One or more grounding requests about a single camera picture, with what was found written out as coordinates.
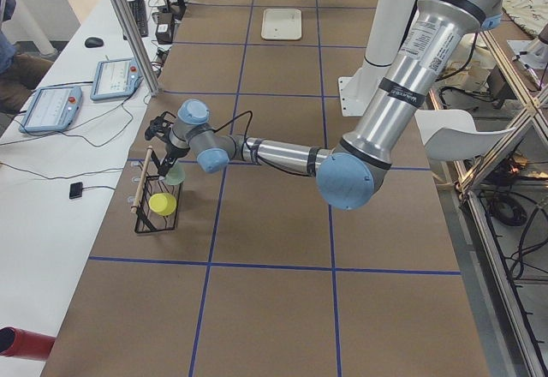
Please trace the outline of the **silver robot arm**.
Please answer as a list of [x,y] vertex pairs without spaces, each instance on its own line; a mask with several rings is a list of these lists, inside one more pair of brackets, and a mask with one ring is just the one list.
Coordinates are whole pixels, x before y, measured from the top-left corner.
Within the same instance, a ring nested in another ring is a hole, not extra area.
[[313,177],[331,206],[364,206],[380,189],[391,167],[390,154],[414,113],[462,37],[496,27],[503,0],[418,0],[419,16],[395,61],[357,126],[333,150],[247,135],[216,134],[210,111],[198,99],[182,103],[176,120],[164,131],[166,155],[158,164],[166,176],[179,158],[194,153],[203,171],[224,169],[230,160],[269,165],[297,176]]

